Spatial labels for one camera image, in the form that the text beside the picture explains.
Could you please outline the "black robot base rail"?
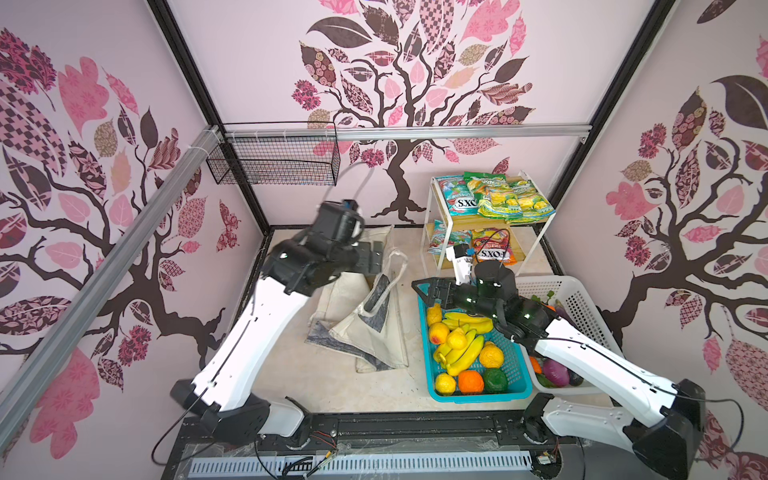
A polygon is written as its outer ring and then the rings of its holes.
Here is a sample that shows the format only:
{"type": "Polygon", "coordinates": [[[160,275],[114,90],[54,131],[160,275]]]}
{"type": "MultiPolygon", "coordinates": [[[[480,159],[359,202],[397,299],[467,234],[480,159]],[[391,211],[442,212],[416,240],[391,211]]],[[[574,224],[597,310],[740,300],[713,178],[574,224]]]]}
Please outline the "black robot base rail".
{"type": "Polygon", "coordinates": [[[313,417],[295,446],[261,434],[214,442],[185,419],[164,479],[653,479],[632,454],[576,437],[542,444],[513,410],[333,413],[313,417]]]}

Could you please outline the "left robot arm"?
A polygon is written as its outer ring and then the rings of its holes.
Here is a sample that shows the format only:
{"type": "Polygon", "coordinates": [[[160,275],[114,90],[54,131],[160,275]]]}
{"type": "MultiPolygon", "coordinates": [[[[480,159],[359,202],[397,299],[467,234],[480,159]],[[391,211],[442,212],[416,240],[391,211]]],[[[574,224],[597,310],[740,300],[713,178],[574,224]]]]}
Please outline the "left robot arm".
{"type": "Polygon", "coordinates": [[[380,273],[383,248],[363,241],[364,229],[356,201],[323,202],[309,227],[271,249],[253,295],[214,357],[194,378],[175,383],[172,398],[197,415],[214,440],[243,445],[261,435],[306,439],[311,415],[304,407],[260,398],[252,387],[276,341],[316,290],[346,272],[380,273]]]}

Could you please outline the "yellow red peach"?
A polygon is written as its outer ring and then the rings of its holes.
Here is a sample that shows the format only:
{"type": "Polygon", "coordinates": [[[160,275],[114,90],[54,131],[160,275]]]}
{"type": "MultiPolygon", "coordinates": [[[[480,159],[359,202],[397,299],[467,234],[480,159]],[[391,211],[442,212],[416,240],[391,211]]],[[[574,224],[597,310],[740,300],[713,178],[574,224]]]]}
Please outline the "yellow red peach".
{"type": "Polygon", "coordinates": [[[443,322],[434,323],[428,330],[429,341],[434,345],[443,345],[446,343],[450,333],[450,327],[443,322]]]}

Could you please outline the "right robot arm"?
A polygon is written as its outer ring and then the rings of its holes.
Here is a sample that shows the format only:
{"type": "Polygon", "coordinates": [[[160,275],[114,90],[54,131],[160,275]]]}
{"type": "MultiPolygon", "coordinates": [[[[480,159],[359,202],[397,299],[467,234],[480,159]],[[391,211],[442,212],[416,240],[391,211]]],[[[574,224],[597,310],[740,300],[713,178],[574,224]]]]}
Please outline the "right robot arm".
{"type": "Polygon", "coordinates": [[[539,393],[519,421],[529,442],[584,438],[631,452],[666,479],[688,478],[706,424],[699,385],[650,373],[593,341],[523,294],[514,273],[498,262],[477,265],[475,278],[466,283],[430,277],[413,281],[412,288],[427,306],[439,303],[490,318],[505,338],[558,362],[616,403],[580,405],[539,393]]]}

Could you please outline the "beige canvas grocery bag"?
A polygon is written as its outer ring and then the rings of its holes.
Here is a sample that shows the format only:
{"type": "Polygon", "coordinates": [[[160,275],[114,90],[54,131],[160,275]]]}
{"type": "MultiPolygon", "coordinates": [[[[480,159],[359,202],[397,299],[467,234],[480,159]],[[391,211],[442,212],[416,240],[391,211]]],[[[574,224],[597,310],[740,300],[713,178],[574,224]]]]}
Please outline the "beige canvas grocery bag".
{"type": "Polygon", "coordinates": [[[393,233],[388,226],[363,234],[364,241],[383,248],[381,272],[344,273],[322,289],[309,321],[305,342],[353,357],[359,373],[408,366],[399,285],[409,260],[394,245],[393,233]]]}

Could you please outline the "orange fruit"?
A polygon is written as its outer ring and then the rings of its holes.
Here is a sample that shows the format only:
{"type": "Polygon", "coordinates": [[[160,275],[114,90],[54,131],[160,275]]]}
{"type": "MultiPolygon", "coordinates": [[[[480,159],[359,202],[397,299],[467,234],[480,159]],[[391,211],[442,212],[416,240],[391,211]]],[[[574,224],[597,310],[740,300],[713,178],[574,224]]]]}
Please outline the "orange fruit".
{"type": "Polygon", "coordinates": [[[457,377],[457,384],[461,394],[471,395],[484,392],[485,382],[483,376],[474,370],[465,370],[457,377]]]}

